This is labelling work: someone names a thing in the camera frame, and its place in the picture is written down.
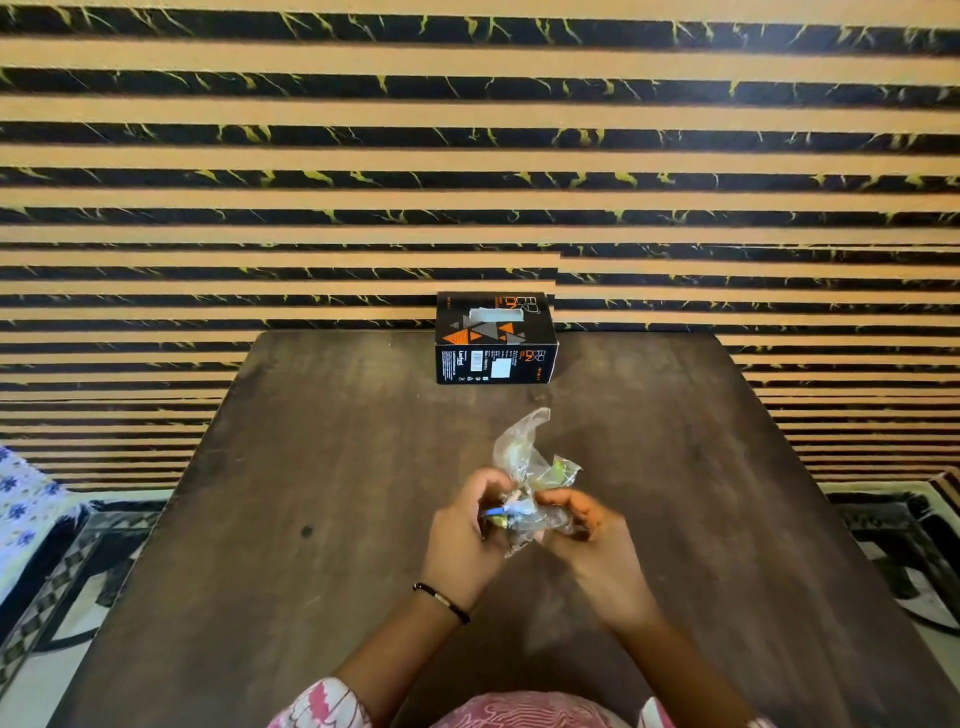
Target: black box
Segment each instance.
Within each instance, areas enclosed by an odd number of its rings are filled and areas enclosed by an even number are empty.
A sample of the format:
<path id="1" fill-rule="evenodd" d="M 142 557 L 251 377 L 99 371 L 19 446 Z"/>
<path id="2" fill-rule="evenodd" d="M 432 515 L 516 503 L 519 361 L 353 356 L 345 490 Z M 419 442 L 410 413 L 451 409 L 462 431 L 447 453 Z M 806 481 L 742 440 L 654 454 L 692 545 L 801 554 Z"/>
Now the black box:
<path id="1" fill-rule="evenodd" d="M 543 384 L 557 334 L 542 293 L 440 293 L 438 384 Z"/>

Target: plastic bag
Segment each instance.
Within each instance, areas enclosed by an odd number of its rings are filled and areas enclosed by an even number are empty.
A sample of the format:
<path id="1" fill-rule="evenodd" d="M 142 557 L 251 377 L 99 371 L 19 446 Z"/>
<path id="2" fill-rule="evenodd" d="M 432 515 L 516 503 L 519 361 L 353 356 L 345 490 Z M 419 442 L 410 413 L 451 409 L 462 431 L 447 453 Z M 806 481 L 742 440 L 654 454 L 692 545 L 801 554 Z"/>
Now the plastic bag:
<path id="1" fill-rule="evenodd" d="M 507 531 L 511 555 L 533 541 L 534 534 L 547 528 L 562 533 L 576 530 L 573 517 L 561 506 L 539 505 L 536 491 L 567 488 L 573 485 L 580 466 L 554 455 L 548 465 L 534 448 L 537 427 L 550 421 L 549 407 L 541 407 L 510 427 L 493 443 L 493 463 L 516 484 L 503 498 L 502 505 L 483 512 L 489 521 Z"/>

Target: pink clothing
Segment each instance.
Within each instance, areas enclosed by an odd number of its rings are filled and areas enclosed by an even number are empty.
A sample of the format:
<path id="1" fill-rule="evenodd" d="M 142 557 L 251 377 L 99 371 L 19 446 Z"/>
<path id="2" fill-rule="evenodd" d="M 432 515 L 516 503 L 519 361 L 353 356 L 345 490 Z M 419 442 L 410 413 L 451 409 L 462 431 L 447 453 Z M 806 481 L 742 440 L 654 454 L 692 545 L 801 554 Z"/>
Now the pink clothing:
<path id="1" fill-rule="evenodd" d="M 582 697 L 563 692 L 494 692 L 479 695 L 433 728 L 621 728 L 620 718 Z M 310 686 L 269 728 L 372 728 L 356 695 L 335 677 Z M 650 698 L 638 728 L 673 728 L 663 707 Z M 774 728 L 762 718 L 744 728 Z"/>

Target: hand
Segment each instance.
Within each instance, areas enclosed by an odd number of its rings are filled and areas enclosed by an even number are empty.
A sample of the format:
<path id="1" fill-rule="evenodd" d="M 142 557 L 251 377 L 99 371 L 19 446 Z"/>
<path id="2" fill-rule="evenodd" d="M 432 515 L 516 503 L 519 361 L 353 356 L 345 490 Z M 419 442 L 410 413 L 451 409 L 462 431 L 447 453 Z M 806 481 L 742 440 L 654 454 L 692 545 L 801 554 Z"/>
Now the hand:
<path id="1" fill-rule="evenodd" d="M 465 611 L 476 606 L 508 550 L 507 535 L 499 528 L 486 541 L 481 538 L 480 502 L 498 504 L 499 496 L 513 489 L 514 483 L 503 471 L 481 468 L 470 474 L 452 503 L 433 515 L 420 581 Z"/>
<path id="2" fill-rule="evenodd" d="M 556 531 L 539 533 L 537 541 L 570 565 L 593 610 L 614 634 L 627 634 L 660 618 L 623 516 L 572 488 L 539 491 L 536 497 L 540 503 L 567 508 L 587 527 L 586 541 Z"/>

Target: dark brown table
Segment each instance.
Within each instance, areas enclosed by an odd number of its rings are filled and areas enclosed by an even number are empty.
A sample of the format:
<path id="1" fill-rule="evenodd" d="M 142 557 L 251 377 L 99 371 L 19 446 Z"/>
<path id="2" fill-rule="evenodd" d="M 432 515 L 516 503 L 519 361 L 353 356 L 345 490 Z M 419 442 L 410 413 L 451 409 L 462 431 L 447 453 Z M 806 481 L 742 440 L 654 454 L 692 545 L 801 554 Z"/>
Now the dark brown table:
<path id="1" fill-rule="evenodd" d="M 666 611 L 780 728 L 960 725 L 960 696 L 721 346 L 569 333 L 554 381 L 440 386 L 425 332 L 267 333 L 52 726 L 262 728 L 406 596 L 435 508 L 539 406 L 538 440 L 626 514 Z M 649 694 L 529 547 L 398 722 L 561 690 Z"/>

